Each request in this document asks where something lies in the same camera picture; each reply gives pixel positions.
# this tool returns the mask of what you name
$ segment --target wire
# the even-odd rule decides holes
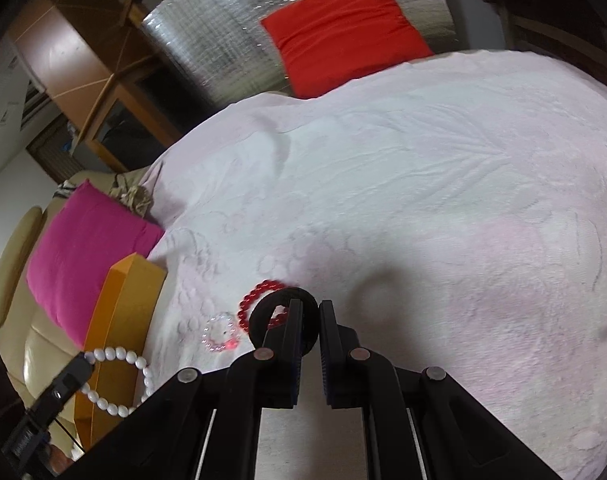
[[[70,434],[70,432],[69,432],[68,430],[66,430],[65,426],[59,422],[59,419],[58,419],[58,418],[55,418],[55,419],[54,419],[54,421],[55,421],[55,422],[56,422],[56,423],[57,423],[57,424],[58,424],[58,425],[61,427],[61,429],[62,429],[63,431],[65,431],[65,432],[68,434],[68,437],[70,437],[70,438],[72,439],[72,442],[74,442],[74,443],[77,445],[77,447],[78,447],[78,448],[79,448],[81,451],[86,452],[86,450],[85,450],[85,449],[83,449],[83,448],[81,447],[81,444],[77,442],[77,439],[76,439],[76,438],[74,438],[74,437],[73,437],[73,436]]]

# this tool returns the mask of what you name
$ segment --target silver rivet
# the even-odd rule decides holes
[[[257,348],[254,350],[254,358],[257,361],[270,361],[274,357],[274,352],[269,348]]]
[[[365,348],[355,348],[350,351],[350,357],[355,361],[367,361],[370,358],[370,352]]]
[[[439,366],[430,366],[426,370],[427,378],[433,381],[443,381],[445,379],[445,370]]]
[[[176,378],[180,383],[191,383],[197,377],[199,377],[199,372],[197,372],[194,368],[184,368],[181,370]]]

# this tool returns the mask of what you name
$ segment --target orange box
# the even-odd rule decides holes
[[[108,271],[96,302],[84,349],[124,347],[141,355],[166,271],[131,254]],[[132,406],[139,370],[125,361],[96,363],[90,388],[117,406]],[[121,422],[78,392],[74,422],[81,446],[88,450]]]

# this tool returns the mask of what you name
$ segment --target sofa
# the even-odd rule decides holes
[[[146,169],[123,176],[128,184],[137,184]],[[108,193],[114,174],[81,171],[70,182],[81,184],[86,179]],[[30,253],[64,204],[64,198],[53,198],[45,210],[40,207],[29,209],[14,229],[0,258],[0,354],[10,380],[26,406],[32,405],[80,350],[36,303],[26,282]],[[74,398],[65,405],[58,420],[76,435]],[[70,456],[73,443],[56,423],[50,427],[50,434],[52,443]]]

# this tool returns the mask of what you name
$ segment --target magenta cushion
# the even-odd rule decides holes
[[[28,287],[52,321],[83,348],[110,267],[133,253],[147,257],[162,236],[160,227],[85,181],[32,252]]]

